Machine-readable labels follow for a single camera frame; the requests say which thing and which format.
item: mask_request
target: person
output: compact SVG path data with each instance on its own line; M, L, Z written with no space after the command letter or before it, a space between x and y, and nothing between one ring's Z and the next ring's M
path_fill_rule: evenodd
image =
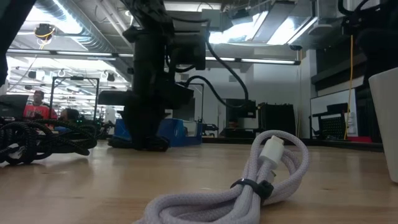
M50 105L43 103L44 92L37 90L33 95L33 102L26 105L24 110L25 118L35 119L56 119L57 114L55 110L52 110L50 118Z
M239 123L238 123L238 119L236 118L230 118L228 121L228 127L225 128L221 133L220 133L220 137L226 137L225 136L225 131L226 129L234 129L234 128L239 128Z
M80 117L79 111L77 111L75 109L67 108L61 112L59 120L75 122L76 120L79 119L79 117Z

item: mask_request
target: wooden table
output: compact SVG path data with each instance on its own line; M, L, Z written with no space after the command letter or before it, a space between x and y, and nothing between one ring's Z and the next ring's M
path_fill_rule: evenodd
M0 223L132 223L160 194L228 189L248 145L204 144L167 153L108 149L0 165ZM312 163L288 201L262 209L261 223L398 223L398 185L384 154L311 147ZM280 166L276 181L288 176Z

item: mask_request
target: white cup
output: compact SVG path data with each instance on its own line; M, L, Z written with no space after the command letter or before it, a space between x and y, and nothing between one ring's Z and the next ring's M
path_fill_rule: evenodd
M398 68L369 79L391 180L398 183Z

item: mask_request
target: ductwork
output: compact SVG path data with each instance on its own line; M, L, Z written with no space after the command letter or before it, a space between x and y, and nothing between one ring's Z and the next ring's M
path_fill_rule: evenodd
M116 52L116 49L73 1L37 0L35 7L43 13L50 14L59 22L74 20L74 23L79 24L82 30L73 39L90 52ZM107 63L113 65L127 81L131 82L132 77L127 75L127 69L131 65L120 58Z

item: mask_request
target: blue bin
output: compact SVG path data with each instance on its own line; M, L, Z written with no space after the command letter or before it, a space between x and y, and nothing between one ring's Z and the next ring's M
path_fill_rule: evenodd
M163 136L170 141L170 147L194 146L202 143L201 139L201 123L196 123L196 136L187 136L184 128L183 120L180 119L164 119L160 122L158 136ZM124 125L122 119L116 120L114 130L114 138L130 141L131 136Z

